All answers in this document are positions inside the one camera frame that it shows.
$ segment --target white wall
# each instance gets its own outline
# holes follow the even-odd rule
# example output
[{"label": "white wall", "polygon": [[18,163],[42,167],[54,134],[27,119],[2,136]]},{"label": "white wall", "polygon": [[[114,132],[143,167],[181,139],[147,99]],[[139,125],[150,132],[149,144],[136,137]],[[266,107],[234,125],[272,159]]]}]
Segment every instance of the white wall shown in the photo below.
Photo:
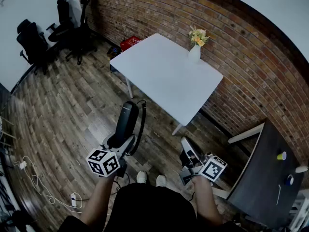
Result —
[{"label": "white wall", "polygon": [[280,28],[309,61],[309,0],[241,0]]},{"label": "white wall", "polygon": [[[78,0],[74,1],[75,14],[80,17],[81,13]],[[5,0],[0,6],[0,83],[9,91],[15,86],[21,76],[30,67],[27,62],[19,56],[23,47],[16,41],[17,26],[24,20],[35,22],[39,32],[43,31],[48,41],[50,32],[46,29],[53,23],[59,25],[57,0]]]}]

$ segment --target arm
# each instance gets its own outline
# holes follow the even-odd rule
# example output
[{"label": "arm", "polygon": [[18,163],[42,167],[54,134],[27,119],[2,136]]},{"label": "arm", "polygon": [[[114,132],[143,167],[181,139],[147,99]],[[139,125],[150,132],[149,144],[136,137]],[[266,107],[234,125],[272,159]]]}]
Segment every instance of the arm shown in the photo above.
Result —
[{"label": "arm", "polygon": [[100,178],[81,215],[81,221],[94,231],[104,229],[113,179],[113,174],[107,178]]},{"label": "arm", "polygon": [[222,217],[213,199],[212,188],[207,178],[195,176],[192,179],[197,200],[197,219],[209,226],[219,226]]}]

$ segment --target dark desk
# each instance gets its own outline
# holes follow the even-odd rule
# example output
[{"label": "dark desk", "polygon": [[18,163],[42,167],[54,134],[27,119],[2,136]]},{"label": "dark desk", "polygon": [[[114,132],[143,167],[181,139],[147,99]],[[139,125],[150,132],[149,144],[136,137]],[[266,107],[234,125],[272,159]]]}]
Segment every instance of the dark desk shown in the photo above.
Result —
[{"label": "dark desk", "polygon": [[[295,173],[299,163],[285,139],[269,120],[259,130],[261,133],[255,148],[227,200],[257,221],[277,229],[286,225],[304,174]],[[256,134],[254,132],[256,131],[252,129],[249,135],[245,132],[229,142]],[[283,151],[287,154],[286,160],[277,160],[277,155]],[[293,175],[294,183],[286,186],[284,180],[289,174]],[[276,205],[279,185],[281,191]]]}]

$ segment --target flower vase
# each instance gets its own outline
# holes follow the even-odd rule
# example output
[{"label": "flower vase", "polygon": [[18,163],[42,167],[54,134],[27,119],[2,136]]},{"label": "flower vase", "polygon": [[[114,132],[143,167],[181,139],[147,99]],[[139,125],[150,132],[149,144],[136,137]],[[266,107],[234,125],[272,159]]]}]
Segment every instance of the flower vase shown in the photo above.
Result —
[{"label": "flower vase", "polygon": [[201,47],[195,44],[191,51],[188,53],[188,58],[191,62],[197,63],[201,58]]}]

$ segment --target yellow cup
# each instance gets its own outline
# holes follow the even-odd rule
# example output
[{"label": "yellow cup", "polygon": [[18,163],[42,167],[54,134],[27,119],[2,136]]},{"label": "yellow cup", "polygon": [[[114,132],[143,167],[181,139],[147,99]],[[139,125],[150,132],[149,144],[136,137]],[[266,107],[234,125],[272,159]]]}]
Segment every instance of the yellow cup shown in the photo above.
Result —
[{"label": "yellow cup", "polygon": [[283,151],[281,154],[277,155],[278,160],[285,160],[286,159],[286,152]]}]

